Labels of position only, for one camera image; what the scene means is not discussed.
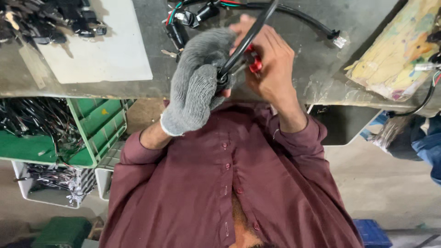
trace hand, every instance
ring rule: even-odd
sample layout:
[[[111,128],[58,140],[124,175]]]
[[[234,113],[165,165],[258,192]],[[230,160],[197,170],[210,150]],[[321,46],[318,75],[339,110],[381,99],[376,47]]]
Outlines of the hand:
[[[255,21],[255,18],[241,15],[239,23],[230,25],[230,29],[238,35],[230,54],[234,52]],[[291,81],[295,56],[291,47],[268,25],[263,26],[253,40],[253,45],[262,58],[262,70],[259,78],[248,68],[245,70],[248,86],[277,110],[297,102]]]
[[[182,53],[173,75],[170,104],[161,115],[161,127],[170,136],[202,128],[210,111],[229,95],[226,90],[217,94],[217,68],[228,59],[228,51],[235,40],[228,28],[210,29],[191,39]],[[231,77],[223,89],[234,84]]]

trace red wire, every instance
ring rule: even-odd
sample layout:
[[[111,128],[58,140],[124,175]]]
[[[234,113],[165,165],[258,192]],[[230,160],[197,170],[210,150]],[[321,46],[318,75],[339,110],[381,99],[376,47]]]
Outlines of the red wire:
[[[167,17],[167,21],[165,22],[165,25],[167,25],[168,20],[170,20],[170,16],[172,15],[172,13],[173,13],[173,11],[171,11],[170,14],[168,15],[168,17]]]
[[[434,83],[434,85],[436,85],[436,84],[438,83],[438,81],[440,80],[440,78],[441,78],[441,74],[440,74],[440,75],[438,75],[438,77],[437,77],[437,80],[435,80],[435,83]]]
[[[233,2],[233,1],[230,1],[230,0],[220,0],[220,1],[224,2],[224,3],[240,4],[238,2]]]

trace floor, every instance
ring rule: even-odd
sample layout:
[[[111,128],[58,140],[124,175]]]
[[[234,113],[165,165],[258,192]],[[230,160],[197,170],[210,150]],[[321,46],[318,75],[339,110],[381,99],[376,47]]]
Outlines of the floor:
[[[157,121],[162,109],[162,99],[138,100],[128,112],[128,131]],[[441,227],[441,188],[430,179],[428,164],[393,158],[361,137],[348,146],[326,147],[325,155],[353,218],[375,219],[384,229]],[[96,190],[73,210],[23,199],[13,178],[11,162],[0,161],[0,220],[39,228],[51,216],[106,217],[107,202]]]

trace green storage box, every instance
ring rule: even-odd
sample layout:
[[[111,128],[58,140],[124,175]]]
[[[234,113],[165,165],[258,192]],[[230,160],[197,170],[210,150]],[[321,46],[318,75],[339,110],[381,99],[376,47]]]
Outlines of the green storage box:
[[[91,229],[92,224],[84,217],[52,217],[31,247],[81,248]]]
[[[67,98],[85,147],[66,163],[95,168],[127,129],[126,110],[120,100]],[[0,131],[0,159],[51,165],[55,148],[48,136],[16,137]]]

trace white board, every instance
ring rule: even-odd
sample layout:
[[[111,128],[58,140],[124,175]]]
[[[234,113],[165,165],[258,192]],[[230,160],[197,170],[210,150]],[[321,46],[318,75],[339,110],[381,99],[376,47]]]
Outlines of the white board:
[[[58,81],[151,80],[153,75],[132,1],[91,0],[90,4],[98,20],[108,26],[105,36],[88,40],[66,34],[66,45],[73,58],[61,45],[38,45]]]

